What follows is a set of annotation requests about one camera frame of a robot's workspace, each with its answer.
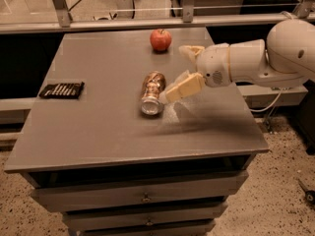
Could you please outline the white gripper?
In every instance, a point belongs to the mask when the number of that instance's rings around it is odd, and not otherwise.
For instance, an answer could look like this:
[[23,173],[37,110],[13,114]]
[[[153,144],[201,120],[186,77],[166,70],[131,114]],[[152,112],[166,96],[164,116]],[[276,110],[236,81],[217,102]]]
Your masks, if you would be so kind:
[[202,90],[205,84],[210,88],[226,87],[231,84],[229,76],[229,45],[182,45],[179,53],[192,64],[196,62],[199,72],[183,72],[159,95],[162,104],[168,104]]

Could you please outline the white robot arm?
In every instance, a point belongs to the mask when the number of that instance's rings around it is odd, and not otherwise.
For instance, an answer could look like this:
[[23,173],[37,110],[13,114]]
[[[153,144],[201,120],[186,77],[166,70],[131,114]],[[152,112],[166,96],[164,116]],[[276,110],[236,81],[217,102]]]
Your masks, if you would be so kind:
[[182,73],[159,95],[164,104],[196,94],[204,86],[250,83],[290,88],[315,80],[315,26],[298,19],[276,24],[265,40],[183,45],[179,52],[195,71]]

